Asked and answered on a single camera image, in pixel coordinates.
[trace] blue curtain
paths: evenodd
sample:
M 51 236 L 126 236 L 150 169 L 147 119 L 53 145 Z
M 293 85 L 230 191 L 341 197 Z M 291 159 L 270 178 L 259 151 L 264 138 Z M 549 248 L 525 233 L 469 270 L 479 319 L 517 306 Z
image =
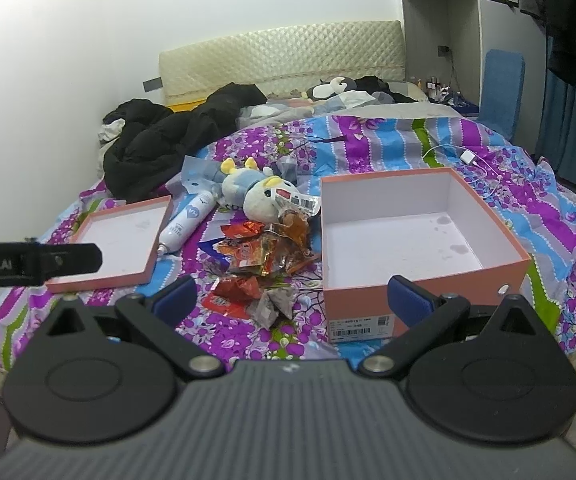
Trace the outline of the blue curtain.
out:
M 535 155 L 544 156 L 558 176 L 576 184 L 576 86 L 564 83 L 549 70 Z

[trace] white bottle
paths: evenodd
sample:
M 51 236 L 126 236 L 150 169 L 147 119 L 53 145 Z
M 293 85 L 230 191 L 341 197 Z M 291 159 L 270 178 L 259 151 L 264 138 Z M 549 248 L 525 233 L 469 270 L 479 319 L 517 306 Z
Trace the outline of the white bottle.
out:
M 217 200 L 210 191 L 202 191 L 195 196 L 159 235 L 157 255 L 163 256 L 166 253 L 176 253 L 180 250 L 216 205 Z

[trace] cream headboard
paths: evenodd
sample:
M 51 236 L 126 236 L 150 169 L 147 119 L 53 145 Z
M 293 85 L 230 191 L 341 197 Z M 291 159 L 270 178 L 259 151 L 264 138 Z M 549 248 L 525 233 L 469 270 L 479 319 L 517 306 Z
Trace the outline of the cream headboard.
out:
M 202 41 L 159 55 L 167 104 L 206 98 L 231 81 L 287 96 L 337 75 L 405 78 L 401 22 L 294 25 Z

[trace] plush toy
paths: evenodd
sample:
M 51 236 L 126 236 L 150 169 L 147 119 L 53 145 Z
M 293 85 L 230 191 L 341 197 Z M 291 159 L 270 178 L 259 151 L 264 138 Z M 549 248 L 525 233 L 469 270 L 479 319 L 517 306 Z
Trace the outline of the plush toy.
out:
M 270 224 L 279 219 L 279 209 L 271 198 L 270 190 L 280 187 L 289 191 L 297 188 L 280 176 L 274 176 L 269 167 L 260 171 L 252 157 L 248 157 L 243 168 L 236 168 L 235 161 L 227 158 L 221 164 L 226 174 L 221 191 L 228 205 L 244 208 L 245 215 L 251 220 Z
M 341 94 L 348 90 L 356 90 L 357 84 L 349 77 L 335 77 L 330 83 L 322 82 L 306 91 L 306 95 L 313 101 L 328 99 L 334 95 Z

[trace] penguin plush toy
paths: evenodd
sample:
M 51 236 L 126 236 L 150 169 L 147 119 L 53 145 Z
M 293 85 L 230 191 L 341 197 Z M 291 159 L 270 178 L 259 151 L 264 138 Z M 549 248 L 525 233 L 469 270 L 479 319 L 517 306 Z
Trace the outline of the penguin plush toy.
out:
M 313 101 L 321 101 L 348 90 L 356 90 L 357 84 L 349 77 L 335 77 L 330 83 L 321 82 L 320 85 L 313 86 L 306 91 L 308 98 Z

